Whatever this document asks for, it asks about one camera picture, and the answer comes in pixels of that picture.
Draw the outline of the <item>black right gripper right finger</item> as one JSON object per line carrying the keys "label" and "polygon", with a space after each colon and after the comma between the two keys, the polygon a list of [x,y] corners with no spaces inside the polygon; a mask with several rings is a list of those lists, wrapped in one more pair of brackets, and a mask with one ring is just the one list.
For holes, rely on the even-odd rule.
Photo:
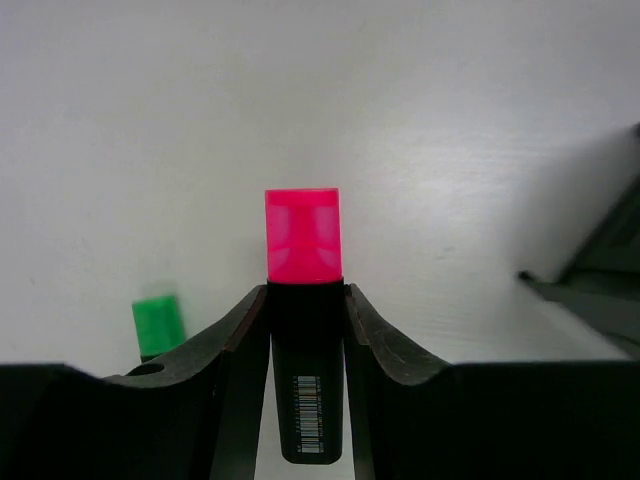
{"label": "black right gripper right finger", "polygon": [[635,479],[635,361],[451,364],[345,290],[359,479]]}

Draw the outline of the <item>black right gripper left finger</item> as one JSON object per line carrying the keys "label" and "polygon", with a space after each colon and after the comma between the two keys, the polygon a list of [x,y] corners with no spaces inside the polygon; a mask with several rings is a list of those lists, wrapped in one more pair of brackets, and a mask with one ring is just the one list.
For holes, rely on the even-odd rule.
{"label": "black right gripper left finger", "polygon": [[125,375],[1,368],[5,479],[251,479],[268,366],[266,289]]}

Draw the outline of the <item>green cap black highlighter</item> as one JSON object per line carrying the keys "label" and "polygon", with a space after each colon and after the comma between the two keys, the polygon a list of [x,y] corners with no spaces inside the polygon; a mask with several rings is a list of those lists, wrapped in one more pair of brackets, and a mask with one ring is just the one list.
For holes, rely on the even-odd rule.
{"label": "green cap black highlighter", "polygon": [[178,285],[173,280],[149,282],[137,291],[131,303],[131,311],[142,363],[185,342],[178,293]]}

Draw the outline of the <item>pink cap black highlighter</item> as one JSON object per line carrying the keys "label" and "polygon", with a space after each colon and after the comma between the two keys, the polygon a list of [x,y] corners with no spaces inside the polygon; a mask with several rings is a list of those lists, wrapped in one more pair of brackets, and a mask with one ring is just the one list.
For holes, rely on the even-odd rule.
{"label": "pink cap black highlighter", "polygon": [[265,193],[267,296],[281,452],[329,465],[343,451],[345,283],[336,188]]}

